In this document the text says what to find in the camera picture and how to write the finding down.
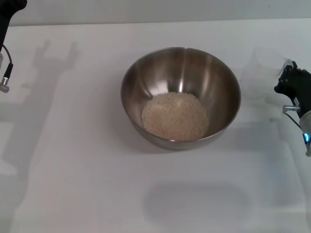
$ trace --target cable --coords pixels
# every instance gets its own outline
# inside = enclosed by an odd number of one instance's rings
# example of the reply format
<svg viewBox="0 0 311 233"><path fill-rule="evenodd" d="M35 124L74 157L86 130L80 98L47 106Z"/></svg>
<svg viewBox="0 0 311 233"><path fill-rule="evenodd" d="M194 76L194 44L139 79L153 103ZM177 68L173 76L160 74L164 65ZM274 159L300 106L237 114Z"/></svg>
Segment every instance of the cable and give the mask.
<svg viewBox="0 0 311 233"><path fill-rule="evenodd" d="M296 124L296 126L298 126L301 129L300 125L290 115L288 115L288 113L284 113L284 114L288 116Z"/></svg>
<svg viewBox="0 0 311 233"><path fill-rule="evenodd" d="M13 62L12 62L12 58L11 58L11 55L10 55L10 53L9 53L9 50L6 48L6 46L5 46L5 45L2 45L2 47L5 49L6 53L8 54L8 57L9 57L10 63L12 64Z"/></svg>

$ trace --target table surface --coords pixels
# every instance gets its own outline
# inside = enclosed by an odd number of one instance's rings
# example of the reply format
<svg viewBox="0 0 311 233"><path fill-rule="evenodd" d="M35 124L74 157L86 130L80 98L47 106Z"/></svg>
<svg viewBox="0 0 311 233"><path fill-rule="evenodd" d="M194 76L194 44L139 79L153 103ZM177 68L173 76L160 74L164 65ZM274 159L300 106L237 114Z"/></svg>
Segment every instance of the table surface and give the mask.
<svg viewBox="0 0 311 233"><path fill-rule="evenodd" d="M10 27L0 94L0 232L306 233L311 160L286 97L242 98L205 147L145 141L120 100L144 54L190 47L241 78L254 47L311 70L311 19ZM2 64L3 74L7 58Z"/></svg>

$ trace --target white wall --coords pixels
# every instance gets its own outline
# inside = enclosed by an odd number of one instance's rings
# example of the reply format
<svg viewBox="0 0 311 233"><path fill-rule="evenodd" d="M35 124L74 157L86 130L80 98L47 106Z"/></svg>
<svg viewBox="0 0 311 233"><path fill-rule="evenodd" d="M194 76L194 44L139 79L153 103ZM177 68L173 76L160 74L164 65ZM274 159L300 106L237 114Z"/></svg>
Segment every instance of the white wall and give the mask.
<svg viewBox="0 0 311 233"><path fill-rule="evenodd" d="M11 25L311 17L311 0L28 0Z"/></svg>

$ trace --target stainless steel bowl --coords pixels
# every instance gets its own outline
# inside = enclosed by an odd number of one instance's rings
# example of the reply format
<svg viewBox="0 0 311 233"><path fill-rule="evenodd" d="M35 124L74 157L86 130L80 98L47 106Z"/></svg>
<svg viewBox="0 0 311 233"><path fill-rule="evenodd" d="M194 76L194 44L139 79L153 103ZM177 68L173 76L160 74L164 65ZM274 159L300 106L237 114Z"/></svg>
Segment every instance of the stainless steel bowl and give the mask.
<svg viewBox="0 0 311 233"><path fill-rule="evenodd" d="M167 92L194 94L207 108L209 128L202 139L172 141L147 132L141 112L153 96ZM241 90L233 72L218 58L200 50L167 48L139 58L121 85L123 107L135 129L151 143L169 150L186 150L219 136L237 115Z"/></svg>

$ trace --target uncooked rice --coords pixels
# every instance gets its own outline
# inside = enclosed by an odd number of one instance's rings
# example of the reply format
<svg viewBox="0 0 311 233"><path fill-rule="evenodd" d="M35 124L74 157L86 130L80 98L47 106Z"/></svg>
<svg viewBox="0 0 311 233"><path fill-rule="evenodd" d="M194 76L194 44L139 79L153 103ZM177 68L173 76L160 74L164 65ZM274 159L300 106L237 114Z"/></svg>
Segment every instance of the uncooked rice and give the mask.
<svg viewBox="0 0 311 233"><path fill-rule="evenodd" d="M205 107L187 93L154 96L142 110L141 117L148 132L175 141L201 139L208 128Z"/></svg>

